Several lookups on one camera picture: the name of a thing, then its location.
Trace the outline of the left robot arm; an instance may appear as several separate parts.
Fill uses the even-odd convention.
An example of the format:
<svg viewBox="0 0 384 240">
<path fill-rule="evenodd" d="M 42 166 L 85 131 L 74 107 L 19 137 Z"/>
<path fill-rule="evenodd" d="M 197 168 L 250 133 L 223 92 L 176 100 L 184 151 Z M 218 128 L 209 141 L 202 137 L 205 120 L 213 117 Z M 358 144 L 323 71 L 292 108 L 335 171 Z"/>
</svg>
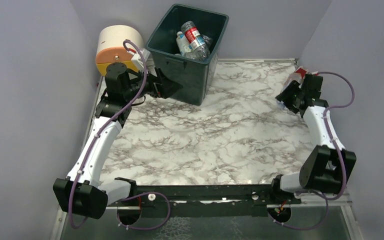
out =
<svg viewBox="0 0 384 240">
<path fill-rule="evenodd" d="M 155 74 L 135 72 L 121 62 L 111 63 L 104 75 L 106 95 L 96 106 L 91 132 L 75 166 L 53 191 L 60 208 L 71 215 L 99 219 L 106 207 L 132 195 L 135 181 L 118 177 L 100 185 L 100 176 L 110 148 L 124 127 L 136 99 L 145 95 L 167 99 L 183 86 L 159 69 Z"/>
</svg>

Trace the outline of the clear bottle light blue label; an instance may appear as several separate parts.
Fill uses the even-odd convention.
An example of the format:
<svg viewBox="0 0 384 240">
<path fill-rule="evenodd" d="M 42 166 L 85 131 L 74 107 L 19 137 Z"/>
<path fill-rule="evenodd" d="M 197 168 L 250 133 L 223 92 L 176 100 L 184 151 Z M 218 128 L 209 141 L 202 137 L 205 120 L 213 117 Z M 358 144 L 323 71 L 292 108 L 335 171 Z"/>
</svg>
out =
<svg viewBox="0 0 384 240">
<path fill-rule="evenodd" d="M 182 31 L 178 31 L 176 33 L 176 44 L 179 48 L 180 54 L 183 57 L 192 58 L 193 50 L 191 49 L 190 43 Z"/>
</svg>

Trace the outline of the plain clear bottle white cap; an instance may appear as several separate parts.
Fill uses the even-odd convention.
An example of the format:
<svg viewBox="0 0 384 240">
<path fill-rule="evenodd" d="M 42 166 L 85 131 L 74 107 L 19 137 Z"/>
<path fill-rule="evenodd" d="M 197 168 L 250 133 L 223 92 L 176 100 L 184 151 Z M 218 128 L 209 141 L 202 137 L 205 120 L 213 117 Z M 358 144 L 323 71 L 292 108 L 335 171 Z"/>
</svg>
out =
<svg viewBox="0 0 384 240">
<path fill-rule="evenodd" d="M 211 37 L 207 36 L 207 35 L 202 35 L 202 38 L 203 38 L 203 40 L 204 40 L 206 46 L 207 46 L 208 48 L 210 48 L 211 45 L 212 45 L 212 43 L 213 43 L 213 39 L 212 39 Z"/>
</svg>

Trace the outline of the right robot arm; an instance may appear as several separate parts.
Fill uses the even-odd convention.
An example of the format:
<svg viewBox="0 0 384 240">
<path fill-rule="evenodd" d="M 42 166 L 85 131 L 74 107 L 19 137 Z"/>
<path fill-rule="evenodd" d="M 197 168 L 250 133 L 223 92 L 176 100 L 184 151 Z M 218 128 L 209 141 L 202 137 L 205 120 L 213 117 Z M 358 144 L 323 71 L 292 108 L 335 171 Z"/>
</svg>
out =
<svg viewBox="0 0 384 240">
<path fill-rule="evenodd" d="M 284 108 L 300 115 L 314 146 L 298 172 L 280 174 L 272 180 L 270 196 L 276 201 L 309 192 L 328 201 L 337 200 L 345 192 L 356 164 L 356 154 L 345 148 L 334 129 L 334 106 L 321 99 L 323 74 L 307 73 L 302 81 L 292 80 L 275 98 Z"/>
</svg>

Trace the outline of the amber tea bottle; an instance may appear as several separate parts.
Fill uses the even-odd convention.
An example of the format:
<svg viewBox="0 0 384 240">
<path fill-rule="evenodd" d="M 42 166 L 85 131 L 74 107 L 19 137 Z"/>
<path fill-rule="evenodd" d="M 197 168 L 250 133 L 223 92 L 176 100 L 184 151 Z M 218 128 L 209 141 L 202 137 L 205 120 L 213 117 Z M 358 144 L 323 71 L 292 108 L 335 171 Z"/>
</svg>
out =
<svg viewBox="0 0 384 240">
<path fill-rule="evenodd" d="M 305 75 L 308 73 L 308 69 L 303 67 L 303 66 L 299 66 L 293 73 L 291 73 L 287 79 L 284 81 L 283 83 L 283 88 L 285 89 L 286 87 L 288 87 L 292 81 L 296 81 L 298 82 L 299 84 L 302 84 L 304 78 L 305 78 Z"/>
</svg>

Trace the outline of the red cap bottle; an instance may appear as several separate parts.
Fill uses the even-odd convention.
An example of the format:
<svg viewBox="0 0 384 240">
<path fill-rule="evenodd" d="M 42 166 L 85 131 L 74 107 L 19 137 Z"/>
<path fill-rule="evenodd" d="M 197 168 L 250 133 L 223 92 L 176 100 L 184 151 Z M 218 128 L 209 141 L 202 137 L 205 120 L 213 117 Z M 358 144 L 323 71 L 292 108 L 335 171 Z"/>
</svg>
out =
<svg viewBox="0 0 384 240">
<path fill-rule="evenodd" d="M 181 31 L 189 42 L 191 49 L 200 61 L 210 57 L 210 50 L 193 21 L 187 21 L 181 26 Z"/>
</svg>

